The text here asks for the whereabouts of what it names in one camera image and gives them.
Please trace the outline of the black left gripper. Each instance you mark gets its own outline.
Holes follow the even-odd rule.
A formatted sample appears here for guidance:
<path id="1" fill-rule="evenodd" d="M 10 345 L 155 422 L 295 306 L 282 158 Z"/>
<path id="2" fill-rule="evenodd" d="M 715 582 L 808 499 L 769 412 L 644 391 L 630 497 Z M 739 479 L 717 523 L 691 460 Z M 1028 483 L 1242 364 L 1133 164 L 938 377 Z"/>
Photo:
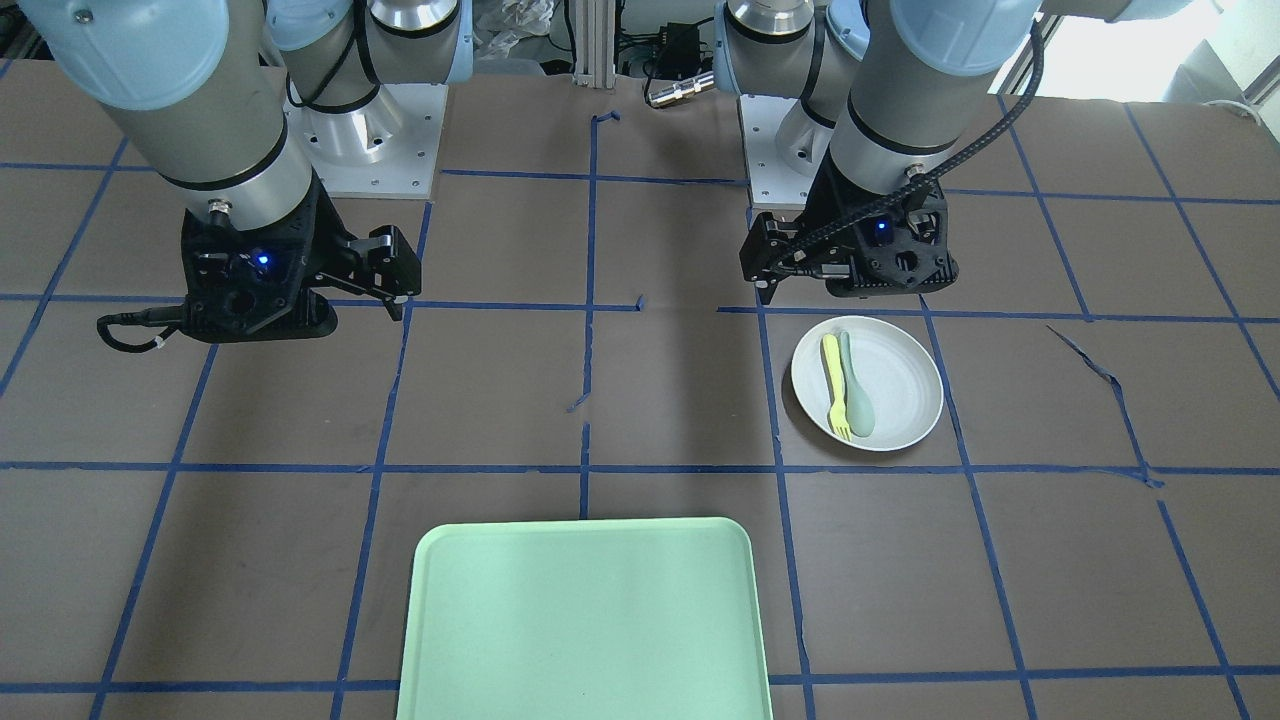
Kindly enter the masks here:
<path id="1" fill-rule="evenodd" d="M 813 275 L 823 266 L 835 297 L 931 293 L 950 287 L 959 264 L 948 252 L 948 205 L 933 183 L 860 219 L 831 240 L 814 240 L 818 225 L 795 217 L 759 211 L 740 249 L 742 278 L 759 304 L 771 304 L 778 284 Z"/>

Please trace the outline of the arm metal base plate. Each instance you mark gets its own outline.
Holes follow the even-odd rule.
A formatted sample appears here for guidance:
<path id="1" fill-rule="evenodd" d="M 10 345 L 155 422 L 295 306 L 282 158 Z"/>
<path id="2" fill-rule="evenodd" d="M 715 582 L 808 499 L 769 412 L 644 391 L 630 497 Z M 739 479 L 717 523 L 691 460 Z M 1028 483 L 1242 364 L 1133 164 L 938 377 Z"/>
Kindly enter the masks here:
<path id="1" fill-rule="evenodd" d="M 801 211 L 833 129 L 792 97 L 744 95 L 739 110 L 751 205 Z"/>
<path id="2" fill-rule="evenodd" d="M 346 114 L 283 109 L 330 197 L 428 201 L 448 97 L 447 85 L 384 85 Z"/>

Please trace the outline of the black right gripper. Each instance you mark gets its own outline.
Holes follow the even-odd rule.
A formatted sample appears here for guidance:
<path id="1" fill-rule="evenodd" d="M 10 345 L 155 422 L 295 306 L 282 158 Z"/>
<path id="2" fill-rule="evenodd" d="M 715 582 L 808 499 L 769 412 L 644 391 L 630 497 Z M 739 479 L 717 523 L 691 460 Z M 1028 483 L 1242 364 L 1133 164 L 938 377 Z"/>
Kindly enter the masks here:
<path id="1" fill-rule="evenodd" d="M 280 220 L 242 231 L 228 218 L 186 211 L 180 260 L 186 275 L 183 334 L 211 345 L 314 340 L 332 334 L 338 315 L 306 281 L 378 300 L 394 322 L 422 291 L 422 264 L 401 228 L 369 237 L 343 233 L 321 259 L 317 237 L 335 229 L 337 210 L 317 177 Z"/>

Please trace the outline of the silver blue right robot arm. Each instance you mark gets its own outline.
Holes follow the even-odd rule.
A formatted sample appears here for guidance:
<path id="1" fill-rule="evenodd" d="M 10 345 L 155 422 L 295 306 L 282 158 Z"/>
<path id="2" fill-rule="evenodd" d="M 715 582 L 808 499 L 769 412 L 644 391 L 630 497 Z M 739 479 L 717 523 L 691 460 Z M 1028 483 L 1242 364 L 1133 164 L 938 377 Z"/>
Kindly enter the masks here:
<path id="1" fill-rule="evenodd" d="M 109 347 L 330 334 L 334 288 L 393 322 L 422 290 L 396 225 L 346 229 L 335 170 L 406 165 L 381 192 L 416 195 L 434 164 L 393 92 L 474 72 L 471 1 L 23 1 L 64 73 L 186 205 L 180 304 L 97 319 Z"/>

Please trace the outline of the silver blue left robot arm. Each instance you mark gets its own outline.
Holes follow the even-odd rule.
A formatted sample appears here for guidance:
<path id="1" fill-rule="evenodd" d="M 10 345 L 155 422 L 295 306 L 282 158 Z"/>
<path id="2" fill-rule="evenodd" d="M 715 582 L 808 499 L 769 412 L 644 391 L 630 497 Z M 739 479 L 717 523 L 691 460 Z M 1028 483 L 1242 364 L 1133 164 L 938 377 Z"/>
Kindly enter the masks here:
<path id="1" fill-rule="evenodd" d="M 739 252 L 769 304 L 791 278 L 836 297 L 929 293 L 959 275 L 940 181 L 1007 132 L 1044 70 L 1042 15 L 1164 19 L 1179 1 L 722 1 L 716 86 L 792 97 L 829 132 L 799 217 L 759 214 Z"/>

